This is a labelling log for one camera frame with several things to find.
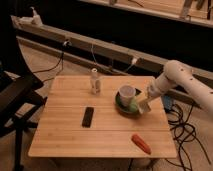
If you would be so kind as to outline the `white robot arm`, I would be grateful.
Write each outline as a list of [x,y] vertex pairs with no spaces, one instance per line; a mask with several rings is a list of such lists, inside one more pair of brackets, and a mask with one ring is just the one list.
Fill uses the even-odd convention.
[[139,113],[150,112],[152,100],[177,86],[181,86],[207,114],[213,115],[213,89],[196,79],[190,66],[177,60],[166,62],[160,76],[135,98]]

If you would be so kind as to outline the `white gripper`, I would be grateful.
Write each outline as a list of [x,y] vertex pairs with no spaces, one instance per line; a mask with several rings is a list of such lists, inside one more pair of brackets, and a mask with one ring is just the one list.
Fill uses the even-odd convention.
[[147,94],[146,93],[140,93],[136,95],[133,99],[133,101],[138,104],[149,98],[150,100],[156,99],[160,97],[163,94],[163,92],[157,87],[154,81],[152,81],[147,86]]

